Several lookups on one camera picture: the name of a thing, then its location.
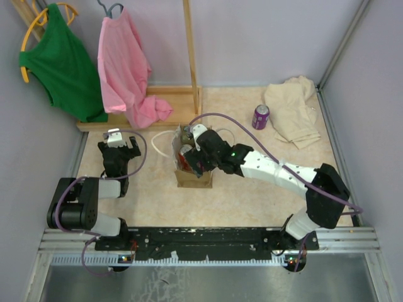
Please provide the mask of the purple Fanta can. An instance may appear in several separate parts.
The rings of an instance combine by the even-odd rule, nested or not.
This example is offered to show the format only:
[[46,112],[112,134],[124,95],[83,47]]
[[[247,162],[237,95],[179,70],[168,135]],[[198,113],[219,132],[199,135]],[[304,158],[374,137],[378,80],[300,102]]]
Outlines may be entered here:
[[270,109],[265,104],[258,105],[254,110],[252,127],[256,130],[262,130],[266,127],[270,116]]

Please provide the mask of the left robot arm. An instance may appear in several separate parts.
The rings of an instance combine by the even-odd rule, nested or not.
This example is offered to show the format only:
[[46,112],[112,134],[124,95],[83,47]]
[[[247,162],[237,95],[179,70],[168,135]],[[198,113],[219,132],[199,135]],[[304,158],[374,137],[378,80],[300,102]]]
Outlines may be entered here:
[[101,177],[61,178],[47,211],[47,225],[63,232],[83,232],[95,237],[108,237],[109,243],[122,250],[131,242],[121,218],[98,211],[100,199],[122,198],[129,186],[128,163],[142,155],[136,138],[131,145],[121,137],[108,137],[99,142],[104,172]]

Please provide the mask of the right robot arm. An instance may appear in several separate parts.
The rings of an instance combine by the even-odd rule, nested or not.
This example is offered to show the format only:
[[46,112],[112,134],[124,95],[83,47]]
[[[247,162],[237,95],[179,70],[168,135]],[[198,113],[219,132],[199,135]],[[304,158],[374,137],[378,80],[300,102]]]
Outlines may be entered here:
[[195,175],[220,169],[226,174],[275,184],[304,198],[305,206],[285,223],[282,244],[297,248],[304,236],[318,228],[333,229],[343,214],[349,191],[336,169],[328,164],[319,168],[275,162],[244,144],[229,145],[214,130],[196,125],[189,130],[195,147],[183,157]]

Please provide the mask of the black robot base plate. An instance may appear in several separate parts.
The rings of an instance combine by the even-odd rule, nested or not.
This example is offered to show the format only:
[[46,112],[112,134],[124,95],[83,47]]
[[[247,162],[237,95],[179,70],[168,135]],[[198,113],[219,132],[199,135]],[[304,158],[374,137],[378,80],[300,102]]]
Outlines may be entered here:
[[297,240],[279,227],[238,228],[128,228],[116,237],[100,237],[96,251],[135,254],[136,260],[164,260],[176,252],[179,260],[270,260],[272,253],[299,250],[318,250],[316,233],[306,240]]

